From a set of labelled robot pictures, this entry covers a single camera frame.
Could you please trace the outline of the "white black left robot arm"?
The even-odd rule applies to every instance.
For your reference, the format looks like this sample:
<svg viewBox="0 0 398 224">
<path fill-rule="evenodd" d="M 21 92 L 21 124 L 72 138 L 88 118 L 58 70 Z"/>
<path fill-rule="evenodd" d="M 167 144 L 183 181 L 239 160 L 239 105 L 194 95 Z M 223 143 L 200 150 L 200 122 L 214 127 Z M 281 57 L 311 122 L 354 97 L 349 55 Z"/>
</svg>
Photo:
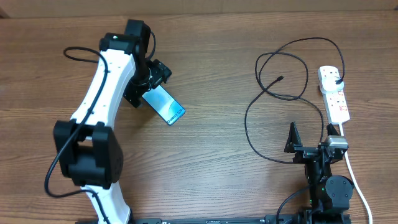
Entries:
<svg viewBox="0 0 398 224">
<path fill-rule="evenodd" d="M 128 20 L 123 34 L 107 33 L 94 50 L 99 59 L 91 85 L 69 121 L 57 121 L 53 137 L 57 155 L 44 180 L 49 189 L 56 165 L 62 174 L 86 193 L 97 213 L 97 223 L 134 223 L 131 208 L 121 192 L 119 179 L 123 169 L 123 151 L 114 134 L 114 122 L 121 101 L 133 107 L 145 100 L 169 124 L 175 100 L 162 87 L 171 70 L 152 60 L 147 49 L 154 36 L 140 20 Z"/>
</svg>

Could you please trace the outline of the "blue Galaxy smartphone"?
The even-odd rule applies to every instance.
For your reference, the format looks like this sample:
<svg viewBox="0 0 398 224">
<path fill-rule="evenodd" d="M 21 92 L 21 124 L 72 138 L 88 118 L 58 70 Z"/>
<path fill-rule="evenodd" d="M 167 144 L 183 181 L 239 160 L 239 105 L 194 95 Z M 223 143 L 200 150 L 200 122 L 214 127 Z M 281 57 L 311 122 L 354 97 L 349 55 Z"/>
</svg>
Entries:
<svg viewBox="0 0 398 224">
<path fill-rule="evenodd" d="M 185 114 L 185 108 L 161 85 L 144 93 L 142 97 L 169 126 Z"/>
</svg>

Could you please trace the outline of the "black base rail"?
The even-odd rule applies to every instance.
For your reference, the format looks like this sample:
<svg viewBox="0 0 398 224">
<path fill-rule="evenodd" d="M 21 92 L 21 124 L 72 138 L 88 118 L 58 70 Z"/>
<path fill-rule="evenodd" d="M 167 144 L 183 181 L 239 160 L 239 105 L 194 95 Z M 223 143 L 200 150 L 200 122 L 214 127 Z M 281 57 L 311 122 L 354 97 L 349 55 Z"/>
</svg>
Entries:
<svg viewBox="0 0 398 224">
<path fill-rule="evenodd" d="M 176 219 L 176 220 L 162 220 L 160 218 L 141 218 L 133 222 L 136 224 L 276 224 L 276 215 L 266 215 L 264 218 L 214 218 L 214 219 Z M 281 224 L 299 224 L 299 223 L 316 223 L 316 224 L 338 224 L 351 223 L 349 215 L 345 215 L 344 219 L 341 217 L 326 219 L 320 215 L 314 215 L 309 221 L 299 215 L 280 215 L 279 223 Z"/>
</svg>

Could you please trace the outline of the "white charger plug adapter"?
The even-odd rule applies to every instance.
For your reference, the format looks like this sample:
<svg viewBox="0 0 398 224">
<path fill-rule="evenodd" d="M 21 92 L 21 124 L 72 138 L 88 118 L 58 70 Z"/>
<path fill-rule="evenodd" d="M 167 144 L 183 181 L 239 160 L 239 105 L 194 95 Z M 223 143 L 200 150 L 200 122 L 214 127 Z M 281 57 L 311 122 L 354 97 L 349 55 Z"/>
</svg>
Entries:
<svg viewBox="0 0 398 224">
<path fill-rule="evenodd" d="M 345 87 L 344 81 L 340 81 L 340 77 L 337 76 L 321 76 L 320 79 L 320 91 L 323 94 L 333 93 L 341 91 Z"/>
</svg>

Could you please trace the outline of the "white power strip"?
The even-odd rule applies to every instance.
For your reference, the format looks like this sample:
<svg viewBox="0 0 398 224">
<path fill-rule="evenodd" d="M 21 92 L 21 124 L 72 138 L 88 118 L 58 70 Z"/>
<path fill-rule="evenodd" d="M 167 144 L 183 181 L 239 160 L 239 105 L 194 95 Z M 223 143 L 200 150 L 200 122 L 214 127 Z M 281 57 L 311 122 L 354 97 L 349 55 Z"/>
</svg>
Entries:
<svg viewBox="0 0 398 224">
<path fill-rule="evenodd" d="M 319 86 L 320 86 L 321 76 L 340 77 L 340 74 L 336 67 L 325 65 L 318 69 Z M 341 91 L 322 94 L 322 95 L 329 123 L 343 124 L 350 120 L 348 105 L 346 102 L 343 89 Z"/>
</svg>

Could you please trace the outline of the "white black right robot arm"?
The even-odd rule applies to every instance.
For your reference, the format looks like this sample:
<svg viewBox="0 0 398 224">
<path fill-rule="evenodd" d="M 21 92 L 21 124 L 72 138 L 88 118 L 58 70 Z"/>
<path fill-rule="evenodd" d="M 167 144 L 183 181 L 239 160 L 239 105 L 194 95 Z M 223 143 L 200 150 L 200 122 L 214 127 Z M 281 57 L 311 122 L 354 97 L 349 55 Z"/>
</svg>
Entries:
<svg viewBox="0 0 398 224">
<path fill-rule="evenodd" d="M 293 153 L 294 164 L 303 164 L 310 194 L 310 206 L 301 208 L 290 223 L 350 223 L 349 209 L 354 183 L 345 176 L 333 175 L 331 164 L 340 161 L 349 149 L 346 138 L 332 124 L 327 126 L 328 136 L 316 147 L 302 145 L 296 124 L 290 124 L 285 145 L 286 153 Z"/>
</svg>

